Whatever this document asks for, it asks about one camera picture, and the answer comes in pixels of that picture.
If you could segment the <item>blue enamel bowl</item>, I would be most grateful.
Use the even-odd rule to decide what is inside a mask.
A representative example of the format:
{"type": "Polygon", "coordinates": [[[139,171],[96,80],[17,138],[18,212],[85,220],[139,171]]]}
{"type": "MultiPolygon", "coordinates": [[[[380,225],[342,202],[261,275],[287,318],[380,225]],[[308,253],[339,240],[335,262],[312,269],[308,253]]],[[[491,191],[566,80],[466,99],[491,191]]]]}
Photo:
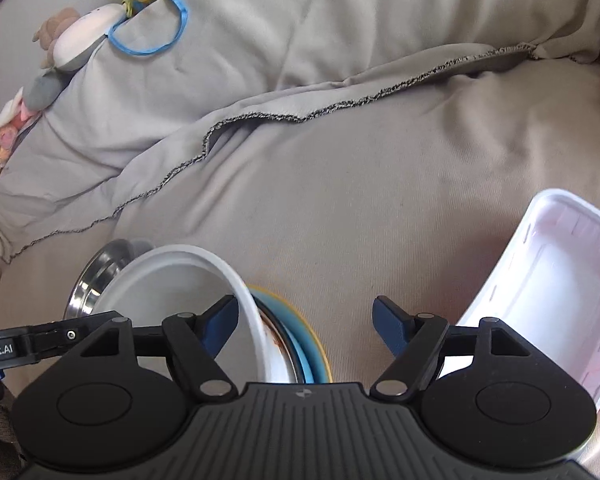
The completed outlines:
{"type": "Polygon", "coordinates": [[[294,322],[297,317],[286,304],[269,296],[254,295],[253,299],[260,310],[265,331],[271,336],[273,348],[280,356],[284,370],[278,372],[275,382],[293,382],[294,384],[314,384],[315,377],[306,352],[296,337],[294,322]]]}

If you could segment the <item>stainless steel bowl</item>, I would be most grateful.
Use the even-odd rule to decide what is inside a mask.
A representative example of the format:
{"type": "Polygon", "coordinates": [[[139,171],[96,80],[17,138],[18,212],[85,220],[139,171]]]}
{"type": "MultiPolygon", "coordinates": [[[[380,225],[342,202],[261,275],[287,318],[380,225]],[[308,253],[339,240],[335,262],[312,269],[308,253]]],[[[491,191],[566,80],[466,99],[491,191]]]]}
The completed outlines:
{"type": "Polygon", "coordinates": [[[149,240],[124,238],[117,238],[102,246],[76,280],[69,295],[64,319],[91,315],[100,296],[117,275],[133,260],[154,248],[149,240]]]}

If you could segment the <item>white red plastic tray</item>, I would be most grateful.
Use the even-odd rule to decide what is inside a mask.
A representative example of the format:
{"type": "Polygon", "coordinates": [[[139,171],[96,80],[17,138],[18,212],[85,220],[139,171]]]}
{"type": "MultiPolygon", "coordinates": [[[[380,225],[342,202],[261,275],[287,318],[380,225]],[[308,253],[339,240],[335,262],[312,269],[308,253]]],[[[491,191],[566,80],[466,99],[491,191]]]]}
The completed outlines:
{"type": "Polygon", "coordinates": [[[499,318],[600,408],[600,210],[560,188],[536,194],[458,321],[499,318]]]}

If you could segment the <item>brown teddy bear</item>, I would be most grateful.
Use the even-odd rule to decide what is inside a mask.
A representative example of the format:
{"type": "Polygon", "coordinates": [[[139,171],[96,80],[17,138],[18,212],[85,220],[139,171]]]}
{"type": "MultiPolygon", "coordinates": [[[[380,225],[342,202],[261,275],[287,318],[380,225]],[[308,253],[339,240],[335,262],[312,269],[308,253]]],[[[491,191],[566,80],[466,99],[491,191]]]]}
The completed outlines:
{"type": "Polygon", "coordinates": [[[50,68],[54,65],[54,49],[59,37],[79,18],[81,14],[76,9],[65,8],[48,18],[34,33],[32,41],[36,42],[46,52],[41,67],[50,68]]]}

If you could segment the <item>grey round plush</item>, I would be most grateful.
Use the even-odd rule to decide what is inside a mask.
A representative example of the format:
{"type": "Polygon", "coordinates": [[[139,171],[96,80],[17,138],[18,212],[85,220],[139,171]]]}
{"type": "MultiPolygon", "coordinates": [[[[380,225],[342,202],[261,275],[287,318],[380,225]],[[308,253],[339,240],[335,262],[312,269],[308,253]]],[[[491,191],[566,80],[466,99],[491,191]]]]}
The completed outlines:
{"type": "Polygon", "coordinates": [[[31,112],[42,112],[67,88],[71,74],[59,70],[43,70],[23,87],[22,99],[31,112]]]}

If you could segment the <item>pink white plush toy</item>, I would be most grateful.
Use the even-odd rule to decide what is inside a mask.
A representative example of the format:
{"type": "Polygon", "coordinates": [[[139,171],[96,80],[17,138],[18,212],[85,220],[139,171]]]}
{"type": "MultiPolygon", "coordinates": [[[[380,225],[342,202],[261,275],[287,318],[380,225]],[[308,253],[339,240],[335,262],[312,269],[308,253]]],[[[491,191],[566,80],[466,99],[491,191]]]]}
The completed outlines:
{"type": "Polygon", "coordinates": [[[18,136],[40,117],[32,112],[23,99],[23,88],[9,100],[0,113],[0,167],[3,168],[12,156],[18,136]]]}

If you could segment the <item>grey bed sheet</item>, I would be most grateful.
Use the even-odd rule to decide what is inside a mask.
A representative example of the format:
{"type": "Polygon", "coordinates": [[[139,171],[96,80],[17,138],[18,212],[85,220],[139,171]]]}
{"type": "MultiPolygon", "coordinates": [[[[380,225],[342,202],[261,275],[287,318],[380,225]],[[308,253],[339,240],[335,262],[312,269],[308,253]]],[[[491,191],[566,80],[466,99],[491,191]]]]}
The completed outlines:
{"type": "Polygon", "coordinates": [[[600,207],[600,0],[185,0],[102,46],[0,177],[0,328],[57,320],[114,237],[192,244],[294,304],[339,380],[386,295],[460,316],[535,194],[600,207]]]}

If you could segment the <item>white plastic cup bowl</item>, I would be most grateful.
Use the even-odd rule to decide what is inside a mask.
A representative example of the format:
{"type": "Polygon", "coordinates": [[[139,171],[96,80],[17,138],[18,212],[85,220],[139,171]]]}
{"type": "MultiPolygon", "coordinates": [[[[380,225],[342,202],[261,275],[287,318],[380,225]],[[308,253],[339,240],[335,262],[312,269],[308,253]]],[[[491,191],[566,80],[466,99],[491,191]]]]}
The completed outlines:
{"type": "Polygon", "coordinates": [[[270,338],[250,290],[208,250],[175,244],[145,252],[105,287],[92,312],[117,311],[135,327],[157,326],[174,314],[201,315],[226,295],[238,300],[238,323],[216,362],[237,387],[275,382],[270,338]]]}

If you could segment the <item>white grey plush cushion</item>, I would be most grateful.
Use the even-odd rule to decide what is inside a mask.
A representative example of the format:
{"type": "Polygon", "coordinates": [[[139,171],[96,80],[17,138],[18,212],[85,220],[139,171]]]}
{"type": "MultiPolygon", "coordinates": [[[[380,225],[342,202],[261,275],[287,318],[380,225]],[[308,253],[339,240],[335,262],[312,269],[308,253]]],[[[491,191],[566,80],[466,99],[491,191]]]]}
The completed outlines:
{"type": "Polygon", "coordinates": [[[53,46],[52,66],[64,73],[74,73],[91,57],[107,38],[111,27],[125,18],[120,3],[108,3],[78,18],[53,46]]]}

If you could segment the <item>white bowl yellow rim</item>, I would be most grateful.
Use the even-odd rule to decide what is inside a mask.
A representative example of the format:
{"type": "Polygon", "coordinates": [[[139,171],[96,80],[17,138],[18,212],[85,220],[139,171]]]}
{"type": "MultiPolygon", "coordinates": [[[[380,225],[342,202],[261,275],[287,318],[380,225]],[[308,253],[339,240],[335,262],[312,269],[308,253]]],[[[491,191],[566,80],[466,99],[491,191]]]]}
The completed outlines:
{"type": "MultiPolygon", "coordinates": [[[[277,299],[283,304],[286,304],[287,307],[291,308],[292,313],[297,317],[297,321],[294,322],[294,331],[296,332],[296,337],[300,340],[300,344],[302,344],[302,348],[304,349],[304,352],[306,352],[306,357],[309,359],[312,366],[315,377],[314,384],[328,384],[329,382],[333,382],[332,368],[330,367],[324,346],[322,345],[320,338],[317,337],[317,332],[309,324],[302,313],[286,299],[265,288],[250,285],[249,290],[252,296],[266,295],[277,299]]],[[[284,368],[282,366],[277,367],[277,365],[280,364],[280,356],[277,355],[277,352],[273,348],[273,341],[268,345],[268,348],[270,348],[270,352],[273,353],[274,377],[272,382],[275,382],[275,379],[279,378],[277,373],[284,370],[284,368]]]]}

